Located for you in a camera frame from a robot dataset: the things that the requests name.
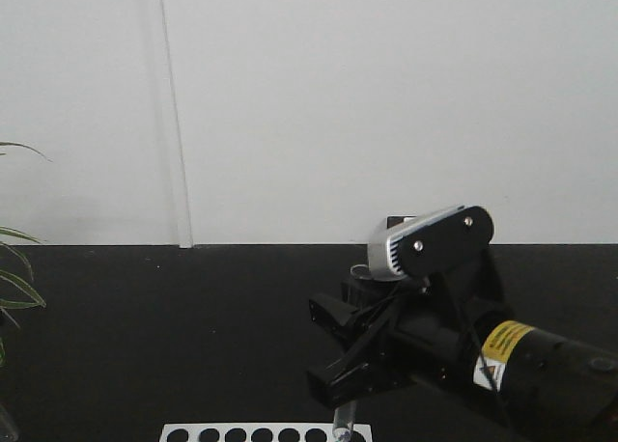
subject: robotic arm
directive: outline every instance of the robotic arm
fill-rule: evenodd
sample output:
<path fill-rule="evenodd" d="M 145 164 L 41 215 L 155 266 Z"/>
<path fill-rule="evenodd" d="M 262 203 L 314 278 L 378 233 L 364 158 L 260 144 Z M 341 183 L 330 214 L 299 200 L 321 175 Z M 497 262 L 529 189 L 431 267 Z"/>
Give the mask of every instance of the robotic arm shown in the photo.
<path fill-rule="evenodd" d="M 357 399 L 419 383 L 533 442 L 618 441 L 618 356 L 514 320 L 492 236 L 481 207 L 414 218 L 369 244 L 341 299 L 310 299 L 345 351 L 308 373 L 340 440 Z"/>

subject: black tabletop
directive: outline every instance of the black tabletop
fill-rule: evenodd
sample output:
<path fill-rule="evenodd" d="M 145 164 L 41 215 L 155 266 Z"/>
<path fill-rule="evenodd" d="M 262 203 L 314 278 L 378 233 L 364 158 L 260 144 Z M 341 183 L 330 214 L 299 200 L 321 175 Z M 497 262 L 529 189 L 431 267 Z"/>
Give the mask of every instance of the black tabletop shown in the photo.
<path fill-rule="evenodd" d="M 616 350 L 618 246 L 493 246 L 521 321 Z M 166 423 L 328 422 L 305 370 L 336 345 L 307 297 L 356 245 L 28 247 L 46 309 L 3 326 L 0 401 L 23 442 L 157 441 Z M 508 440 L 416 386 L 361 401 L 380 441 Z"/>

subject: white wall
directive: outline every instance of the white wall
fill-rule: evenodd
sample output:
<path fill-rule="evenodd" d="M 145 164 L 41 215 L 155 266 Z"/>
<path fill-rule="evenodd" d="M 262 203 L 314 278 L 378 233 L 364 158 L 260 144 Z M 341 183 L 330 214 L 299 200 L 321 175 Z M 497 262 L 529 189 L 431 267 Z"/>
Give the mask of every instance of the white wall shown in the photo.
<path fill-rule="evenodd" d="M 157 3 L 0 0 L 0 141 L 53 160 L 0 157 L 0 225 L 52 244 L 179 242 Z"/>
<path fill-rule="evenodd" d="M 195 239 L 618 240 L 618 0 L 166 0 Z"/>
<path fill-rule="evenodd" d="M 192 236 L 365 241 L 487 207 L 499 242 L 615 242 L 618 0 L 164 0 Z M 156 0 L 0 0 L 3 224 L 187 242 Z"/>

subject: test tube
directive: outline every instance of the test tube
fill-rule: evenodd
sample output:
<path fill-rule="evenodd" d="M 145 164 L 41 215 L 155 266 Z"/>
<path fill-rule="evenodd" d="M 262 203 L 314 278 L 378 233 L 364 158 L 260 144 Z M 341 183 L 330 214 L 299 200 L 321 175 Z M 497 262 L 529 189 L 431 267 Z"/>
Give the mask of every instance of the test tube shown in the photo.
<path fill-rule="evenodd" d="M 356 401 L 344 403 L 335 410 L 332 422 L 332 435 L 335 442 L 350 442 L 354 432 L 354 417 L 356 416 Z"/>

